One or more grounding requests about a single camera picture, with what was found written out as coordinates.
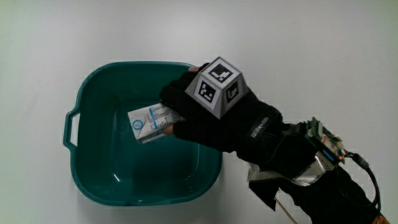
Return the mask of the person's right hand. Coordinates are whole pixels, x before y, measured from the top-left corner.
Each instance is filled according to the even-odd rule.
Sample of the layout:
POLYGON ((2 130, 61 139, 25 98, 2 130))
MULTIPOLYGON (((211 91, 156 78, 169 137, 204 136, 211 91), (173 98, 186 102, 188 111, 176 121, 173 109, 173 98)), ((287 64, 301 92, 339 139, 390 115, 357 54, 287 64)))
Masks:
POLYGON ((265 164, 282 139, 282 115, 250 91, 217 119, 185 93, 198 72, 206 66, 207 63, 189 68, 179 79, 161 89, 160 102, 185 119, 165 128, 164 133, 221 152, 235 152, 244 161, 265 164))

